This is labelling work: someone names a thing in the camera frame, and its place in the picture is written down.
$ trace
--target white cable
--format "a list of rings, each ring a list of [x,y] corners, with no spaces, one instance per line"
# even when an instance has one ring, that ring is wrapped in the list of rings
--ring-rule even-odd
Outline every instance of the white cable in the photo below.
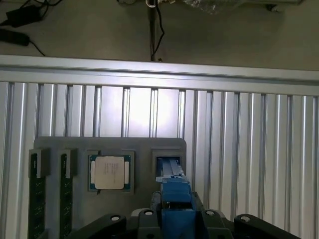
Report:
[[[146,3],[146,5],[147,5],[148,7],[150,7],[150,8],[156,7],[156,5],[150,5],[150,4],[149,4],[149,0],[145,0],[145,3]]]

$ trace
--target green circuit board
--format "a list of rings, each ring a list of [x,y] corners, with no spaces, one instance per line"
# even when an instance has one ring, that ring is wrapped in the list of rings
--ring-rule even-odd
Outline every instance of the green circuit board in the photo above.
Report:
[[[35,153],[30,161],[28,239],[37,239],[45,230],[45,177],[37,178],[36,172]]]
[[[73,180],[67,178],[67,155],[61,155],[61,184],[60,184],[60,239],[66,238],[72,231],[72,197]]]

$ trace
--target aluminum profile panel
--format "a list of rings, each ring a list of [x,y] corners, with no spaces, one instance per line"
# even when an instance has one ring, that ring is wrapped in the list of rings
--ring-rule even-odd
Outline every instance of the aluminum profile panel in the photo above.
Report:
[[[205,207],[319,238],[318,72],[22,59],[0,56],[1,238],[26,238],[41,135],[184,138]]]

